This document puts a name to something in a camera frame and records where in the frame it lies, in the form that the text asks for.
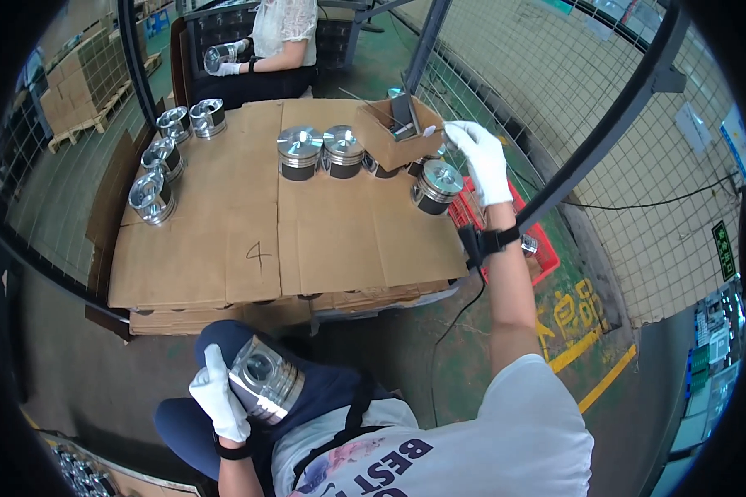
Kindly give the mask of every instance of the red plastic crate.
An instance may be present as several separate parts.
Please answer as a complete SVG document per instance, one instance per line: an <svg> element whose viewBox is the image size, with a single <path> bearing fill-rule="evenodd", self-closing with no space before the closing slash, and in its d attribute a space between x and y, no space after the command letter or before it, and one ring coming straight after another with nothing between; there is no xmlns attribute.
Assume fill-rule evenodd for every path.
<svg viewBox="0 0 746 497"><path fill-rule="evenodd" d="M525 201L519 196L514 185L508 182L508 189L511 190L511 194L514 196L514 213L517 213L525 207ZM478 207L478 202L475 197L475 185L472 183L472 178L465 176L465 186L461 189L461 193L453 199L453 203L448 207L448 214L456 224L456 227L466 226L472 224L478 230L486 228L484 221L484 215ZM547 239L547 235L544 233L542 227L537 223L527 229L527 234L532 236L538 242L538 251L536 252L536 261L539 267L542 268L542 272L534 278L533 285L541 282L547 274L552 273L555 269L561 265L561 260L558 259L558 254L553 250L553 246ZM482 267L481 273L484 274L484 280L489 283L488 267Z"/></svg>

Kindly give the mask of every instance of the handwritten number 4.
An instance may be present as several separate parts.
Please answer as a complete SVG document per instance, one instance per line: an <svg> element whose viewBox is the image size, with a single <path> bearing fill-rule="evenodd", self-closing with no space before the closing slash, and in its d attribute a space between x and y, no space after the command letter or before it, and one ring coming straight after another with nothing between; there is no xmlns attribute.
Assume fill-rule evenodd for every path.
<svg viewBox="0 0 746 497"><path fill-rule="evenodd" d="M246 253L247 259L257 259L260 264L260 276L262 276L262 258L263 257L273 257L271 253L262 253L262 249L260 249L260 243L253 244L251 248L249 248L249 251Z"/></svg>

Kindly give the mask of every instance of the wire mesh fence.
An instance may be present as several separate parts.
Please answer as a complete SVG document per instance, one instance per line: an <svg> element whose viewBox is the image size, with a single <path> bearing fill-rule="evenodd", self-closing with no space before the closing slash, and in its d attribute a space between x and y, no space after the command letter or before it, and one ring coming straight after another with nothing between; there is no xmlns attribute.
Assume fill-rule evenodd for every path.
<svg viewBox="0 0 746 497"><path fill-rule="evenodd" d="M167 74L151 74L159 53L145 57L144 12L136 32L141 54L150 77L160 80L156 87L168 85L168 94ZM61 15L87 17L71 9ZM123 211L124 169L140 155L149 132L116 26L109 13L73 29L56 53L35 51L0 130L0 224L10 243L102 297L115 241L106 216Z"/></svg>
<svg viewBox="0 0 746 497"><path fill-rule="evenodd" d="M416 2L403 11L419 25L428 6ZM664 13L657 2L637 0L454 2L420 96L447 118L470 118L509 138L535 167L543 156L560 166L625 87ZM738 200L724 180L736 168L718 131L733 100L695 29L675 66L687 76L685 91L653 96L570 199L605 207L586 212L635 327L677 313L718 286L710 229L720 220L736 253ZM677 124L683 106L688 121L702 120L693 126L704 130L701 150L692 148L685 124ZM526 147L526 135L542 150ZM542 175L510 165L510 178L528 197L542 186ZM663 203L718 180L724 181L681 200L620 209Z"/></svg>

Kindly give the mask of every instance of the white lace blouse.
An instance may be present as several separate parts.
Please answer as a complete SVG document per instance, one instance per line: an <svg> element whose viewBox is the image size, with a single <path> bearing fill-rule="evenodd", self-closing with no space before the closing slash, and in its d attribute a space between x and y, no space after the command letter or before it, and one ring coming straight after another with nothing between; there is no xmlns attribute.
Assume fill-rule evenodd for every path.
<svg viewBox="0 0 746 497"><path fill-rule="evenodd" d="M315 65L317 22L317 0L262 0L251 32L254 54L272 57L282 51L286 41L307 40L301 65Z"/></svg>

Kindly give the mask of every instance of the worker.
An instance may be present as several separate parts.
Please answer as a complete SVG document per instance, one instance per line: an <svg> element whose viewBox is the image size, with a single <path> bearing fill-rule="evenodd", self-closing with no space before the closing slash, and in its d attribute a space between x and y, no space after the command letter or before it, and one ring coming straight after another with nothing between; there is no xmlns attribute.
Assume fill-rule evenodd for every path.
<svg viewBox="0 0 746 497"><path fill-rule="evenodd" d="M461 121L446 123L445 134L467 156L487 229L514 227L500 141ZM490 256L488 274L492 381L476 419L419 429L408 404L366 374L281 351L305 373L304 390L278 425L259 429L229 389L227 371L256 332L220 321L196 342L202 369L190 384L193 398L161 403L157 430L179 457L218 480L221 497L585 495L594 440L541 354L518 241ZM269 439L249 458L255 437Z"/></svg>
<svg viewBox="0 0 746 497"><path fill-rule="evenodd" d="M224 108L246 102L297 99L317 75L317 0L262 0L247 40L248 62L224 62L215 75L194 81L196 101L222 99Z"/></svg>

